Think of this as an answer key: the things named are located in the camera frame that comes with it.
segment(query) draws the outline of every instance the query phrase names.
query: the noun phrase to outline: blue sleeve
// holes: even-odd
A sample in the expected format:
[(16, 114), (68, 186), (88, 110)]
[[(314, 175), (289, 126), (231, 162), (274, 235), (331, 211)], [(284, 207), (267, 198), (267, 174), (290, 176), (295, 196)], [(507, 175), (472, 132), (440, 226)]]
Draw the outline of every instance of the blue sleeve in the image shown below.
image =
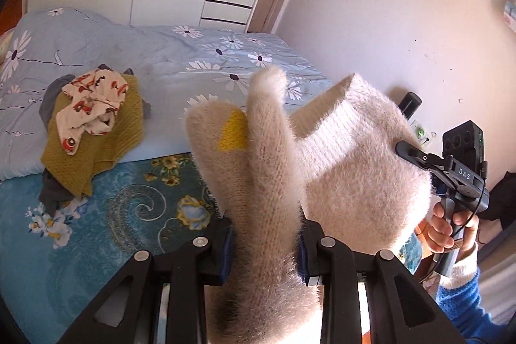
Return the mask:
[(480, 307), (479, 275), (477, 270), (471, 281), (456, 289), (439, 286), (435, 300), (466, 340), (477, 338), (493, 344), (505, 327), (493, 324), (491, 316)]

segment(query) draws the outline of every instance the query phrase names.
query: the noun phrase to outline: wall socket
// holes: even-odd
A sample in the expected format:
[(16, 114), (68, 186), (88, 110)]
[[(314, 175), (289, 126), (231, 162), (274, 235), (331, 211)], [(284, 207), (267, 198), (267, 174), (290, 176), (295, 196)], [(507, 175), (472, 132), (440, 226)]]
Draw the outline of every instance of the wall socket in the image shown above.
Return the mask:
[(414, 131), (419, 146), (427, 147), (430, 143), (432, 143), (432, 134), (428, 132), (420, 122), (414, 120), (410, 124), (410, 127)]

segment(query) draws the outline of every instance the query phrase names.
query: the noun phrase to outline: human hand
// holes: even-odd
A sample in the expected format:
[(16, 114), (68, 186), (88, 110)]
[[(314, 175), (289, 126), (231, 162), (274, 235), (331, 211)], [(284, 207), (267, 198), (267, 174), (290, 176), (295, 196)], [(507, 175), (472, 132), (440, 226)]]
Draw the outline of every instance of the human hand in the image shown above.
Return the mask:
[[(462, 226), (470, 218), (471, 212), (465, 210), (453, 215), (453, 223)], [(430, 230), (428, 231), (428, 247), (436, 254), (442, 254), (445, 249), (453, 246), (455, 241), (451, 237), (452, 226), (444, 219), (444, 208), (440, 203), (435, 204), (433, 208), (433, 216), (430, 221)], [(478, 231), (478, 216), (474, 215), (464, 228), (464, 238), (460, 247), (457, 261), (467, 257), (475, 246), (475, 239)]]

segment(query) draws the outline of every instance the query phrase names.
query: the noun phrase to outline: yellow patch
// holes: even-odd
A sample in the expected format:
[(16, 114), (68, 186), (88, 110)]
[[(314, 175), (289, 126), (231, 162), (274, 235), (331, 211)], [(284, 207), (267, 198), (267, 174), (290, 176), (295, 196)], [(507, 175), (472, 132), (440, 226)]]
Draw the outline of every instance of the yellow patch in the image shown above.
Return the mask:
[(48, 236), (50, 236), (52, 239), (55, 239), (55, 240), (58, 240), (61, 238), (61, 233), (56, 233), (56, 232), (49, 232), (48, 233)]
[(245, 151), (247, 149), (247, 117), (242, 110), (233, 110), (224, 124), (218, 143), (220, 152)]

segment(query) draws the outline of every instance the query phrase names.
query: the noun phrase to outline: floral print cloth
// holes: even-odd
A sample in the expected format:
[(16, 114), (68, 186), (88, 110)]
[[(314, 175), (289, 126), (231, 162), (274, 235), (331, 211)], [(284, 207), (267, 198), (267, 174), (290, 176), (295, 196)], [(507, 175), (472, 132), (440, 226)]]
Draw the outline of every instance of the floral print cloth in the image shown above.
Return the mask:
[(94, 136), (111, 131), (127, 89), (122, 75), (110, 69), (95, 69), (63, 87), (72, 102), (56, 114), (56, 125), (67, 154), (77, 152), (85, 131)]
[(54, 344), (135, 251), (173, 251), (218, 217), (189, 153), (118, 164), (53, 217), (41, 185), (0, 184), (0, 291), (31, 344)]

